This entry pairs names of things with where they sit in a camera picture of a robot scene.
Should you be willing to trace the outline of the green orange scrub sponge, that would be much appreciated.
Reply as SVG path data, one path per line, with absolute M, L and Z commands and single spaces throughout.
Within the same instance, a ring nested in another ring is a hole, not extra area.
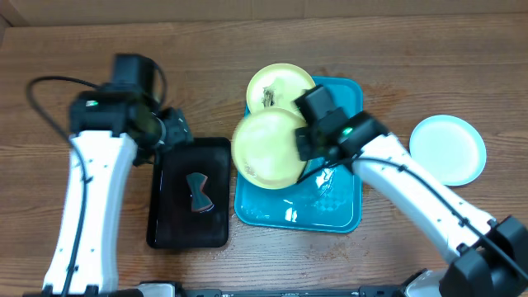
M 204 193 L 207 180 L 208 177 L 199 172 L 193 172 L 186 176 L 187 184 L 191 190 L 191 211 L 194 213 L 210 211 L 214 207 L 212 200 Z

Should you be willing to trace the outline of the light blue plate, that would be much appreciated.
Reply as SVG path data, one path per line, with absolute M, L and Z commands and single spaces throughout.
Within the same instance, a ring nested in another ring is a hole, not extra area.
M 446 186 L 469 184 L 487 162 L 480 133 L 453 115 L 434 115 L 421 121 L 411 133 L 409 150 L 417 163 Z

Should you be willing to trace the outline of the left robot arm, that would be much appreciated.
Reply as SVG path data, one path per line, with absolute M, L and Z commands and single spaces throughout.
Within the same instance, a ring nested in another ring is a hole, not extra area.
M 89 83 L 69 109 L 68 189 L 59 238 L 42 296 L 112 296 L 125 185 L 133 166 L 158 162 L 193 137 L 183 113 L 163 108 L 154 80 L 161 68 L 140 54 L 117 54 L 111 80 Z

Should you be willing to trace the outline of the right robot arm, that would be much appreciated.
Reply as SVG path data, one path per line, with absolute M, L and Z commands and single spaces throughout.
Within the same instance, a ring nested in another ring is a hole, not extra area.
M 412 160 L 398 137 L 365 111 L 348 116 L 322 85 L 295 99 L 301 160 L 328 158 L 392 201 L 436 246 L 444 271 L 424 270 L 397 296 L 519 296 L 527 290 L 527 228 L 497 222 Z

